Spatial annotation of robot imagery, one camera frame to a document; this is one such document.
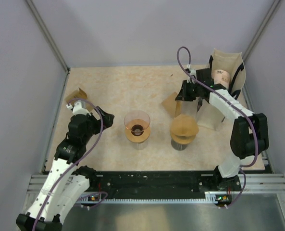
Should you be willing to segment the brown paper filter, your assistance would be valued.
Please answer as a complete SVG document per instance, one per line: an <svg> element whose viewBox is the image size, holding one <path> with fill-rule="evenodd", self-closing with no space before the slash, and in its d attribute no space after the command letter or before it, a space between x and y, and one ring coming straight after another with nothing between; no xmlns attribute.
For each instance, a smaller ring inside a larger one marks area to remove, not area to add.
<svg viewBox="0 0 285 231"><path fill-rule="evenodd" d="M161 105L164 107L166 112L170 117L175 118L181 114L182 111L182 102L176 101L177 93L173 92L170 96L168 96Z"/></svg>
<svg viewBox="0 0 285 231"><path fill-rule="evenodd" d="M180 114L173 119L170 126L170 132L177 136L190 137L197 135L199 128L195 118L189 115Z"/></svg>

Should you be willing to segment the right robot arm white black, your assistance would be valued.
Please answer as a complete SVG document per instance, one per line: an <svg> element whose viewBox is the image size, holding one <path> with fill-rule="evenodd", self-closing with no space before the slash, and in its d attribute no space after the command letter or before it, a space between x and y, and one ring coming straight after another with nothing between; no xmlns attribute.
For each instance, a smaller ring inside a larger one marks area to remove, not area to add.
<svg viewBox="0 0 285 231"><path fill-rule="evenodd" d="M212 183L225 190L241 168L255 164L258 155L269 147L268 122L263 113L256 114L245 108L220 83L214 83L211 70L184 69L188 80L182 82L176 100L191 102L196 98L206 100L219 110L224 118L233 122L230 138L231 154L214 170Z"/></svg>

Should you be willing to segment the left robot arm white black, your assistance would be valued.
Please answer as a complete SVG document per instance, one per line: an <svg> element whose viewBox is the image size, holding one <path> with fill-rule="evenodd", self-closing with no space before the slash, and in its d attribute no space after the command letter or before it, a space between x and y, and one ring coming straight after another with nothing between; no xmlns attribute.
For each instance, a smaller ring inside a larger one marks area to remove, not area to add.
<svg viewBox="0 0 285 231"><path fill-rule="evenodd" d="M96 119L77 101L69 106L73 116L68 124L65 139L58 145L50 172L33 204L24 214L19 214L16 225L22 231L60 231L64 220L84 191L97 187L94 170L79 167L92 136L113 125L114 115L95 107Z"/></svg>

